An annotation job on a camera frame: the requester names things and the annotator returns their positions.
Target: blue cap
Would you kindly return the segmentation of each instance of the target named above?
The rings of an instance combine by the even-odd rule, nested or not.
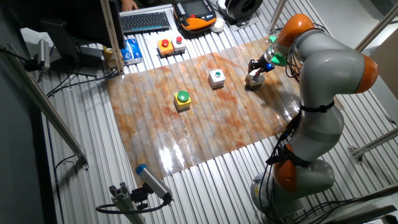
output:
[[[147,164],[139,164],[136,168],[136,173],[139,175],[147,166]]]

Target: metal rod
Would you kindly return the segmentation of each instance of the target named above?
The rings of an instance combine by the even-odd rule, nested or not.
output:
[[[376,25],[373,30],[356,46],[355,50],[362,52],[388,24],[395,18],[398,13],[398,3],[384,16],[383,20]]]
[[[32,98],[34,103],[43,112],[46,118],[51,122],[52,126],[57,130],[62,139],[68,144],[70,149],[76,154],[76,156],[82,161],[83,164],[87,164],[87,156],[77,143],[75,137],[69,131],[67,126],[63,123],[61,117],[52,107],[49,99],[44,95],[40,87],[34,78],[29,75],[21,61],[9,54],[0,54],[0,59],[7,65],[8,69],[18,79],[19,83],[27,94]]]
[[[362,156],[365,152],[368,152],[375,147],[378,147],[379,145],[395,138],[398,136],[398,128],[393,129],[392,131],[389,131],[386,134],[383,134],[381,137],[378,137],[374,141],[370,142],[369,144],[366,144],[365,146],[355,150],[352,152],[354,158],[357,158],[359,156]]]
[[[106,28],[108,28],[109,38],[111,39],[111,47],[113,50],[116,66],[119,74],[124,73],[122,59],[120,58],[121,52],[118,44],[118,38],[116,37],[116,31],[114,30],[113,19],[111,14],[111,8],[108,0],[101,0],[102,12],[104,14]]]
[[[276,22],[278,21],[280,14],[282,13],[283,8],[285,7],[287,0],[279,0],[278,5],[276,6],[275,12],[272,15],[271,22],[267,27],[266,34],[268,35],[271,30],[273,30],[276,26]]]

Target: black keyboard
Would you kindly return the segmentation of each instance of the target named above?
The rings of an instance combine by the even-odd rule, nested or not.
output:
[[[165,12],[121,16],[123,32],[136,34],[169,30],[170,24]]]

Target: red button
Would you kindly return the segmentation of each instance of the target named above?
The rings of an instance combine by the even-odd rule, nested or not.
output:
[[[181,44],[181,42],[182,42],[182,37],[177,37],[177,38],[176,38],[176,41],[177,41],[178,44]]]
[[[162,40],[162,47],[167,47],[167,46],[169,46],[169,41],[166,39]]]

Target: metal cylinder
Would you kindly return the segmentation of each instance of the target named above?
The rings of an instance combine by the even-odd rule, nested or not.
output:
[[[373,30],[356,46],[355,50],[362,52],[388,24],[395,18],[398,13],[398,3],[384,16],[383,20],[376,25]]]
[[[398,128],[395,128],[392,131],[389,131],[388,133],[383,134],[381,137],[378,137],[377,139],[370,142],[369,144],[353,151],[352,154],[353,154],[354,158],[357,158],[359,156],[362,156],[365,152],[368,152],[371,149],[374,149],[375,147],[378,147],[379,145],[381,145],[397,136],[398,136]]]
[[[278,21],[280,14],[282,13],[283,8],[285,7],[286,1],[287,0],[280,0],[278,2],[278,5],[276,6],[276,9],[274,12],[274,15],[272,15],[271,22],[269,23],[269,26],[267,27],[267,30],[266,30],[267,35],[269,34],[269,32],[271,30],[273,30],[275,28],[276,22]]]

